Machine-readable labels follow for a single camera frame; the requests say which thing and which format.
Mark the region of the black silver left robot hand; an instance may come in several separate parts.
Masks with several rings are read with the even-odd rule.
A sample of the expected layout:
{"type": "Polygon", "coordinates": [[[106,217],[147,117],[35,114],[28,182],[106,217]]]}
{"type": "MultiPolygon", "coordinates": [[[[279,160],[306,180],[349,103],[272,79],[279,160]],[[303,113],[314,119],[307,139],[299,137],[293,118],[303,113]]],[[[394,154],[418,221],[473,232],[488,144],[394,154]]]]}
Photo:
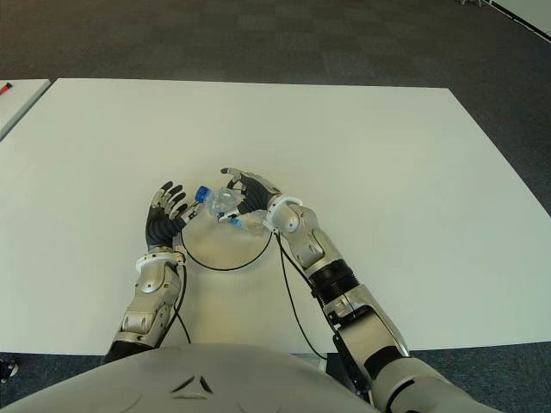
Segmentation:
{"type": "Polygon", "coordinates": [[[182,184],[166,182],[153,195],[145,222],[148,250],[171,248],[173,239],[198,214],[198,203],[188,204],[182,184]]]}

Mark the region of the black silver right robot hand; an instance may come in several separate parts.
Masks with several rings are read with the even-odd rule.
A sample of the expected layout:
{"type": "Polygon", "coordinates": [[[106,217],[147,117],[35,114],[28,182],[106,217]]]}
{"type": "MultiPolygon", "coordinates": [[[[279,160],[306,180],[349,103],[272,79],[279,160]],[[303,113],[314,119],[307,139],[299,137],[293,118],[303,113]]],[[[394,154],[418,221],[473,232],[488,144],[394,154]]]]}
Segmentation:
{"type": "Polygon", "coordinates": [[[234,189],[236,184],[240,185],[243,199],[229,212],[220,213],[217,216],[219,222],[226,222],[240,215],[258,210],[266,211],[270,201],[282,194],[282,191],[275,184],[258,174],[231,167],[222,168],[220,173],[232,176],[231,181],[226,186],[228,189],[234,189]]]}

